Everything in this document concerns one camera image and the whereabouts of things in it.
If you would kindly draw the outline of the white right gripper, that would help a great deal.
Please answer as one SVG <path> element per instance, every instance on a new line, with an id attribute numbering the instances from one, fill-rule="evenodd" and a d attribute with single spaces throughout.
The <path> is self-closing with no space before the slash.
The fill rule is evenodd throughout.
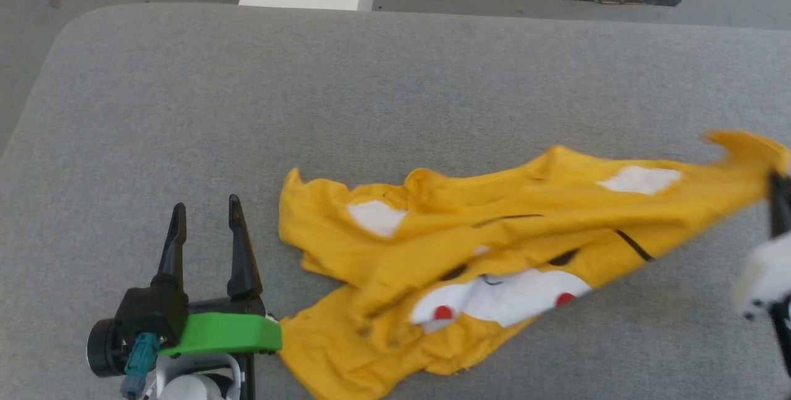
<path id="1" fill-rule="evenodd" d="M 791 176 L 769 175 L 769 237 L 744 262 L 732 288 L 734 312 L 765 317 L 791 295 Z"/>

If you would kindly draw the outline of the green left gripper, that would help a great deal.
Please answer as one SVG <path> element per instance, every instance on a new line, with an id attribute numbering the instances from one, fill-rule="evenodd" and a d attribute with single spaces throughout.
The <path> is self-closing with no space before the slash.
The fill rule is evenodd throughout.
<path id="1" fill-rule="evenodd" d="M 235 300 L 258 297 L 263 292 L 263 284 L 238 195 L 229 195 L 229 228 L 234 243 L 227 295 Z M 186 207 L 176 203 L 152 286 L 168 284 L 184 292 L 183 246 L 186 240 Z M 158 339 L 152 333 L 140 333 L 135 342 L 127 342 L 121 338 L 113 318 L 97 321 L 88 335 L 87 363 L 97 377 L 142 378 L 154 369 L 161 355 L 275 353 L 282 347 L 281 326 L 266 315 L 259 299 L 227 300 L 224 310 L 219 304 L 201 304 L 198 312 L 188 313 L 177 346 L 167 346 L 163 338 Z"/>

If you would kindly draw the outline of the yellow tiger print t-shirt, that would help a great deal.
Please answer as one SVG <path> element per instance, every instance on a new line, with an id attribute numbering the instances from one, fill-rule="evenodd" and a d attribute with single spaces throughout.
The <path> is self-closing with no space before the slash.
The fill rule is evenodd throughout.
<path id="1" fill-rule="evenodd" d="M 605 160 L 556 145 L 473 177 L 401 185 L 286 175 L 279 236 L 342 287 L 281 321 L 282 360 L 320 400 L 379 400 L 418 371 L 477 365 L 543 313 L 663 257 L 768 194 L 791 150 L 708 136 L 706 165 Z"/>

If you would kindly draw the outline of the grey fabric sofa seat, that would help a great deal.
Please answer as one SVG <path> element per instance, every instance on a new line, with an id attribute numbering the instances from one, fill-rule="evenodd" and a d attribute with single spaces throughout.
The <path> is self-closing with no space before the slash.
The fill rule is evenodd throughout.
<path id="1" fill-rule="evenodd" d="M 185 290 L 226 295 L 241 199 L 279 318 L 336 289 L 282 244 L 294 167 L 347 185 L 474 176 L 553 145 L 706 163 L 709 130 L 791 147 L 791 31 L 128 4 L 54 40 L 0 161 L 0 400 L 119 400 L 85 344 L 187 208 Z"/>

